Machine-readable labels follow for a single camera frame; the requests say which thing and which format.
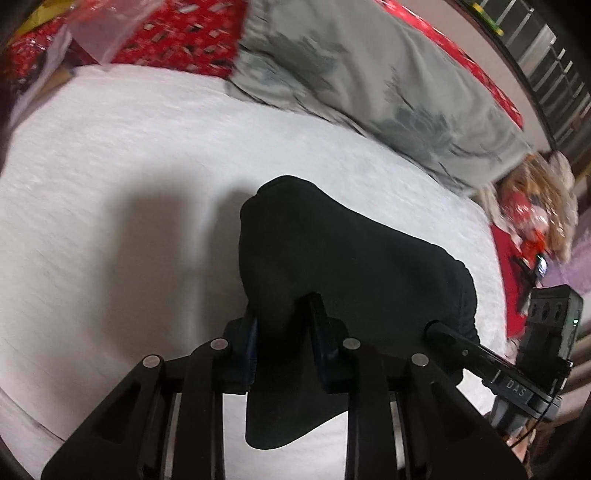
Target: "metal pin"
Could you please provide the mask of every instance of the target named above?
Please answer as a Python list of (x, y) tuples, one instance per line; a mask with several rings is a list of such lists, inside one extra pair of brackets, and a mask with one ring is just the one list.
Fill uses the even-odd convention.
[(228, 347), (228, 341), (225, 338), (216, 338), (209, 344), (214, 350), (224, 350)]
[(361, 342), (356, 338), (346, 338), (343, 340), (343, 346), (347, 350), (357, 350), (361, 346)]
[(417, 367), (424, 367), (424, 366), (426, 366), (429, 363), (429, 357), (427, 355), (425, 355), (424, 353), (415, 353), (411, 357), (411, 361)]
[(148, 355), (146, 358), (144, 358), (142, 364), (146, 368), (157, 367), (160, 364), (160, 357), (158, 355)]

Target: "bed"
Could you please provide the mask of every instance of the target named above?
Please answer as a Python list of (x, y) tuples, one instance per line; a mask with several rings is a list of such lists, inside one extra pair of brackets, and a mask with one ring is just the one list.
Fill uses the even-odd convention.
[[(482, 343), (502, 352), (502, 280), (476, 204), (375, 140), (230, 98), (220, 79), (82, 67), (16, 130), (0, 177), (0, 436), (34, 478), (144, 355), (187, 355), (243, 313), (238, 212), (283, 174), (463, 261)], [(490, 409), (477, 378), (460, 389)], [(244, 417), (227, 395), (229, 479), (342, 478), (346, 415), (269, 451), (245, 443)]]

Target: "wall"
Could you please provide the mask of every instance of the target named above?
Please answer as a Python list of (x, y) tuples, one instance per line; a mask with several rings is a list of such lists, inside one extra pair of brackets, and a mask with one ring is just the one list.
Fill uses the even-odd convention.
[(457, 43), (513, 101), (524, 118), (527, 140), (549, 150), (544, 129), (520, 83), (488, 40), (446, 0), (398, 0)]

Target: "pillowcase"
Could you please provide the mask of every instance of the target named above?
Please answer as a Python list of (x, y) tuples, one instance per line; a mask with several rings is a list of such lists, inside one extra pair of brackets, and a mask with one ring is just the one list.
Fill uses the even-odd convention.
[(531, 151), (470, 72), (373, 0), (251, 0), (228, 91), (354, 128), (462, 195)]

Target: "clear plastic bag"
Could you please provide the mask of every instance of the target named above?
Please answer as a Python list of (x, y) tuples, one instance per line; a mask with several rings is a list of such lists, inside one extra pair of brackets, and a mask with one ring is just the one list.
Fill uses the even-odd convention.
[(525, 242), (543, 241), (560, 261), (568, 261), (576, 205), (545, 159), (529, 155), (505, 178), (499, 197), (501, 211)]
[(68, 17), (72, 37), (98, 63), (111, 62), (163, 0), (80, 0)]

